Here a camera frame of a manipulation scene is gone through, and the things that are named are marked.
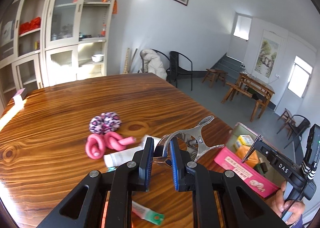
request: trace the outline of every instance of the finger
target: finger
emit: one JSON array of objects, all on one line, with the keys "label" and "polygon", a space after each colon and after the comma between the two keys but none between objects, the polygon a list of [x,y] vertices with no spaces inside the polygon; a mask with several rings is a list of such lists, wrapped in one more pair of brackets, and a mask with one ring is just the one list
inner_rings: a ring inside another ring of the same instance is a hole
[{"label": "finger", "polygon": [[271,203],[271,209],[276,213],[277,216],[281,217],[281,212],[279,211],[279,209],[276,206],[276,201],[273,200]]},{"label": "finger", "polygon": [[[291,203],[292,203],[292,200],[286,202],[284,204],[284,207],[287,209],[290,206]],[[290,224],[293,224],[296,221],[298,221],[300,216],[304,212],[305,207],[306,206],[305,206],[304,203],[295,202],[289,209],[289,212],[292,212],[292,215],[290,216],[290,218],[285,223],[290,225]]]},{"label": "finger", "polygon": [[279,189],[276,193],[276,206],[281,213],[284,211],[284,199],[283,192],[281,189]]},{"label": "finger", "polygon": [[282,192],[284,192],[286,188],[287,188],[287,181],[283,181],[283,182],[281,183],[281,190],[282,190]]}]

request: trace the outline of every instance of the scrunchie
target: scrunchie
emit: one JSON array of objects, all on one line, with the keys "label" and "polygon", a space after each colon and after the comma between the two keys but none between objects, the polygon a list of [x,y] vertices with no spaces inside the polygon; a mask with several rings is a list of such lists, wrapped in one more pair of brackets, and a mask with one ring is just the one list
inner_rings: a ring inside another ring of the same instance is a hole
[{"label": "scrunchie", "polygon": [[106,134],[116,131],[121,125],[121,120],[116,112],[102,113],[100,116],[93,117],[89,124],[92,133]]}]

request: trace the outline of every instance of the yellow item on shelf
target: yellow item on shelf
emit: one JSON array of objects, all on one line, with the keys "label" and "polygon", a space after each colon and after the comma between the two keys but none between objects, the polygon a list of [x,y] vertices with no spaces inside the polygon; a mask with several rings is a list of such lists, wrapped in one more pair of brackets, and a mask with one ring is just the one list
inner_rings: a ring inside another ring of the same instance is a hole
[{"label": "yellow item on shelf", "polygon": [[251,147],[252,144],[253,144],[253,139],[251,138],[250,135],[240,135],[236,143],[234,144],[234,147],[236,150],[238,150],[242,145]]},{"label": "yellow item on shelf", "polygon": [[[240,148],[236,151],[236,155],[240,158],[243,159],[244,156],[247,154],[247,152],[250,150],[250,147],[245,146],[245,145],[241,145]],[[250,167],[254,167],[255,165],[257,165],[259,163],[259,158],[257,155],[257,152],[254,151],[251,156],[249,157],[249,159],[246,161],[247,165]]]}]

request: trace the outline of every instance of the window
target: window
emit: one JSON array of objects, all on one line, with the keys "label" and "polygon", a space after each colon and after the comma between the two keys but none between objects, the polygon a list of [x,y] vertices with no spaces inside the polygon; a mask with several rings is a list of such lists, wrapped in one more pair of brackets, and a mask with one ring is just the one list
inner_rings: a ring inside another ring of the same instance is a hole
[{"label": "window", "polygon": [[250,17],[237,15],[237,23],[233,35],[247,41],[249,39],[251,21],[252,18]]},{"label": "window", "polygon": [[312,66],[296,56],[288,78],[288,89],[301,98],[307,87],[311,73]]}]

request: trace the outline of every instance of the black cable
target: black cable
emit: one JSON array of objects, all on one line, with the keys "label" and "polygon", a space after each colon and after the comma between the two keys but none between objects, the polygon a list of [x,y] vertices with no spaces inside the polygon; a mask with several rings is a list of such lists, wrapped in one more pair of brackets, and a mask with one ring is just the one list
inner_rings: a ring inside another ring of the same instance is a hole
[{"label": "black cable", "polygon": [[298,198],[303,194],[304,190],[306,189],[308,185],[308,182],[304,185],[303,189],[301,190],[300,194],[297,196],[297,198],[289,205],[289,207],[283,212],[281,219],[285,216],[285,214],[288,212],[288,210],[292,207],[292,205],[298,200]]}]

